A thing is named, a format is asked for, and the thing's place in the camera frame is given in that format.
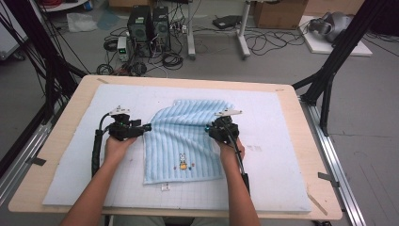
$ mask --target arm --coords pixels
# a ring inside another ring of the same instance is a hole
[[[237,139],[238,148],[244,158],[245,148]],[[247,192],[246,185],[239,170],[234,148],[219,143],[220,160],[226,173],[229,190],[230,225],[261,225],[255,207]]]
[[[105,161],[73,205],[61,225],[98,225],[106,194],[120,161],[128,147],[136,141],[130,138],[118,141],[109,137],[105,145]]]

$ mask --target hand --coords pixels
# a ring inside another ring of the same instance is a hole
[[[110,136],[105,144],[105,161],[107,163],[119,164],[126,154],[128,147],[137,140],[137,137],[119,141]]]
[[[236,143],[237,143],[238,150],[241,151],[240,152],[241,158],[244,159],[244,156],[246,155],[246,148],[241,143],[241,140],[239,137],[237,138]],[[220,160],[222,161],[222,163],[227,164],[227,165],[237,164],[237,166],[238,166],[237,157],[235,155],[235,150],[232,147],[233,144],[231,143],[230,144],[231,146],[227,145],[225,143],[222,143],[222,142],[217,142],[217,144],[220,147]]]

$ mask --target black metal pole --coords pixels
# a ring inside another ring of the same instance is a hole
[[[311,83],[306,93],[301,95],[301,100],[308,105],[316,105],[317,99],[324,93],[320,126],[325,136],[328,136],[327,119],[332,82],[335,74],[358,45],[376,16],[378,16],[389,1],[365,0],[351,24],[342,33],[342,36],[337,41],[335,48],[332,50],[323,67],[310,77],[293,84],[294,89],[299,89]]]

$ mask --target wooden table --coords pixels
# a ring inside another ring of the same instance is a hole
[[[51,135],[43,145],[38,157],[47,160],[44,166],[32,165],[24,177],[17,192],[9,203],[12,212],[29,213],[66,213],[68,206],[47,206],[42,201],[52,183],[56,167],[62,154],[67,149],[73,133],[97,87],[101,84],[121,84],[138,86],[236,89],[275,92],[287,123],[289,134],[295,149],[299,167],[311,200],[312,211],[304,215],[261,213],[260,218],[295,218],[295,219],[340,219],[342,210],[329,181],[319,179],[317,173],[326,173],[320,154],[305,119],[294,89],[289,85],[256,84],[239,82],[220,82],[165,78],[117,77],[88,75],[80,83],[70,102],[59,118]],[[138,208],[105,208],[104,214],[153,215],[180,217],[226,217],[227,211],[206,210],[171,210]]]

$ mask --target light blue towel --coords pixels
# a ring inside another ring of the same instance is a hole
[[[179,100],[158,111],[152,131],[144,134],[144,184],[221,178],[219,156],[204,129],[227,108],[232,105],[224,101]]]

